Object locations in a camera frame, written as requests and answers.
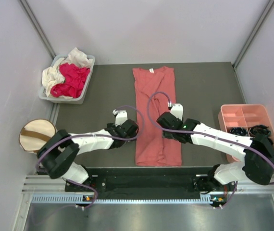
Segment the salmon pink t-shirt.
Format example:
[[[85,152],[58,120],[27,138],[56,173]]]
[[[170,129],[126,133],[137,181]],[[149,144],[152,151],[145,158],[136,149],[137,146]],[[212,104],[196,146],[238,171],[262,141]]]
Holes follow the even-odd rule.
[[[181,143],[166,139],[162,130],[153,125],[168,111],[168,98],[176,102],[174,69],[163,66],[158,69],[132,69],[135,79],[136,108],[144,116],[144,129],[136,141],[135,163],[138,166],[181,166]]]

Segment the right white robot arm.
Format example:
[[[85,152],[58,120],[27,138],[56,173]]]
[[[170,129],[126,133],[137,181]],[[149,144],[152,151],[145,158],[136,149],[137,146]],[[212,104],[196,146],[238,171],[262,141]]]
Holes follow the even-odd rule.
[[[274,174],[274,147],[268,138],[239,136],[211,128],[197,120],[181,120],[165,112],[156,120],[163,134],[180,143],[212,148],[237,159],[229,164],[216,164],[207,177],[197,183],[202,191],[217,191],[231,182],[250,180],[269,185]]]

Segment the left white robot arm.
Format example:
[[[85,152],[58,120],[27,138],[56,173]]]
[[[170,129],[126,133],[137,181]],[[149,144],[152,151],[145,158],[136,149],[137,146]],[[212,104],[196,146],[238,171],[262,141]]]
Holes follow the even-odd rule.
[[[92,179],[85,167],[74,162],[76,156],[122,147],[127,141],[135,140],[137,133],[138,125],[131,119],[121,125],[109,123],[106,128],[93,133],[72,134],[62,129],[39,150],[38,163],[51,179],[64,178],[87,191],[92,186]]]

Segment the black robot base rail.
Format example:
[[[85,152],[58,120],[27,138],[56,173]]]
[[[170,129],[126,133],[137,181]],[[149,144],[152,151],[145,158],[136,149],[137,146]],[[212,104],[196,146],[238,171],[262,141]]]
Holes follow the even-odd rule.
[[[199,199],[200,193],[225,195],[234,183],[210,183],[210,167],[94,167],[88,168],[90,189],[66,183],[72,193],[98,192],[99,199]]]

